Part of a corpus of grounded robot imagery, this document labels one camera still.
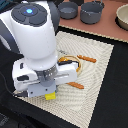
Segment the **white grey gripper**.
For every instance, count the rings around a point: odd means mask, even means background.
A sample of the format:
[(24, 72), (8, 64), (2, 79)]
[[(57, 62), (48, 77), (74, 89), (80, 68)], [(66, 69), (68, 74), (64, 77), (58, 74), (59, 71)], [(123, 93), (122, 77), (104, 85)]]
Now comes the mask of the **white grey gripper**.
[(34, 71), (30, 69), (23, 59), (14, 62), (12, 77), (18, 97), (36, 97), (56, 91), (57, 86), (77, 79), (78, 64), (58, 65), (50, 69)]

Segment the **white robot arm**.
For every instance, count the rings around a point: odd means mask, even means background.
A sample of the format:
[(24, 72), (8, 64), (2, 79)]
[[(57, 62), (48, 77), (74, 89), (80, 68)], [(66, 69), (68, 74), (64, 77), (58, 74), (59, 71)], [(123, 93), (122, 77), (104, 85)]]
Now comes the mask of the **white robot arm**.
[(48, 1), (22, 1), (0, 14), (0, 40), (8, 50), (23, 55), (12, 69), (14, 87), (21, 96), (55, 99), (59, 84), (77, 79), (77, 61), (58, 61), (59, 20), (57, 7)]

